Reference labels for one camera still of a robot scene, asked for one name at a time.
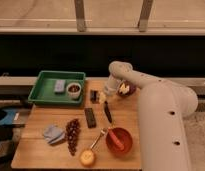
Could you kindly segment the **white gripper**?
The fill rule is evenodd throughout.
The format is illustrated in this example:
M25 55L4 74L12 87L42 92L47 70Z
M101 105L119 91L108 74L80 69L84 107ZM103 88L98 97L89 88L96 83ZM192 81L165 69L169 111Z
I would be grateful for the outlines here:
M112 96L115 94L119 88L121 81L112 75L110 75L105 82L103 91L99 93L99 103L102 104L106 101L106 95L107 96Z

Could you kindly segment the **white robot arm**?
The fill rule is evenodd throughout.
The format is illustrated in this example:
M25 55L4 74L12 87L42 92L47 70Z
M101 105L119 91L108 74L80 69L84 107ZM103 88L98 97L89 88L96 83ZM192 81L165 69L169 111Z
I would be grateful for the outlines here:
M192 171L183 117L195 112L198 97L185 85L142 73L113 61L103 92L112 96L122 80L140 89L137 102L142 171Z

